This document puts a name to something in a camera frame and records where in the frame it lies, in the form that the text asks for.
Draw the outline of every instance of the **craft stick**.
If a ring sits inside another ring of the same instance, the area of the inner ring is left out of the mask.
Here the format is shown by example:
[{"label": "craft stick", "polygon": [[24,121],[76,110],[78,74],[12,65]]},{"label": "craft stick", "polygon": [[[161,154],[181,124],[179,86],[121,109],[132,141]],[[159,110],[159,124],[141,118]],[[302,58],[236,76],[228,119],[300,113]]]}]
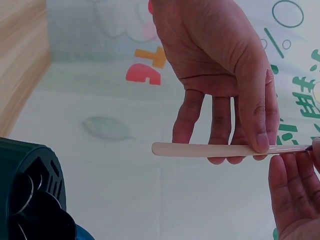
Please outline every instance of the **craft stick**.
[{"label": "craft stick", "polygon": [[310,145],[271,145],[264,153],[254,151],[248,145],[208,145],[155,142],[151,146],[154,155],[162,157],[214,158],[246,157],[269,154],[304,152]]}]

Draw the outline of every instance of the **black plastic object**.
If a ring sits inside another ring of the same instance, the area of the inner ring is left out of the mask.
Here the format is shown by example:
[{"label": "black plastic object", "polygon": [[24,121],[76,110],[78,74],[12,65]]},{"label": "black plastic object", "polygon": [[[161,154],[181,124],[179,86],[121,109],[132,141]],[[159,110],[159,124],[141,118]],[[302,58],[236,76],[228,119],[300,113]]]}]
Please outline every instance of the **black plastic object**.
[{"label": "black plastic object", "polygon": [[0,240],[77,240],[55,153],[0,138]]}]

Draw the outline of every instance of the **green circle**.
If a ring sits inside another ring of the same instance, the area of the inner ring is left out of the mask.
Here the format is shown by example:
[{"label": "green circle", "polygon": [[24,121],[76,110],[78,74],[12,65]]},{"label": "green circle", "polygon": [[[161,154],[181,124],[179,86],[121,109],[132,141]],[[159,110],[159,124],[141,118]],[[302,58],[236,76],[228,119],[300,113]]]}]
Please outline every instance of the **green circle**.
[{"label": "green circle", "polygon": [[[282,22],[280,22],[280,21],[276,18],[276,16],[275,16],[275,7],[276,7],[279,3],[290,3],[290,4],[295,5],[295,6],[300,10],[300,12],[301,12],[301,14],[302,14],[302,20],[301,20],[301,22],[299,22],[297,25],[294,25],[294,26],[284,25]],[[298,4],[296,4],[294,1],[290,1],[290,0],[280,0],[280,1],[277,1],[277,2],[273,5],[273,7],[272,7],[272,16],[273,16],[274,20],[275,20],[278,24],[280,24],[281,26],[283,26],[283,27],[285,27],[285,28],[288,28],[288,29],[294,29],[294,28],[296,28],[296,27],[299,27],[299,26],[304,22],[304,20],[305,20],[305,14],[304,14],[304,11],[302,10],[302,8],[301,8]]]}]

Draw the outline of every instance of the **wooden board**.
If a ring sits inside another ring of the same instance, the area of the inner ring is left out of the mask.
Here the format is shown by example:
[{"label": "wooden board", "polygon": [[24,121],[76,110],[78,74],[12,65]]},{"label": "wooden board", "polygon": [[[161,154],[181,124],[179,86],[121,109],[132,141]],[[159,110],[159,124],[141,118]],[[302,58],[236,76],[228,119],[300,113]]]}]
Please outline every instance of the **wooden board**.
[{"label": "wooden board", "polygon": [[51,64],[45,0],[0,1],[0,137]]}]

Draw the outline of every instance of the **blue object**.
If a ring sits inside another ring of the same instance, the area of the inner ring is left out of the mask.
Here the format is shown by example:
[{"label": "blue object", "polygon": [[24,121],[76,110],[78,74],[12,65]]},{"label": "blue object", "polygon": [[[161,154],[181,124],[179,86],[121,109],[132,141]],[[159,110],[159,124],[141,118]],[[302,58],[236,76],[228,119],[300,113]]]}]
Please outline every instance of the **blue object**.
[{"label": "blue object", "polygon": [[83,227],[76,226],[76,240],[95,240]]}]

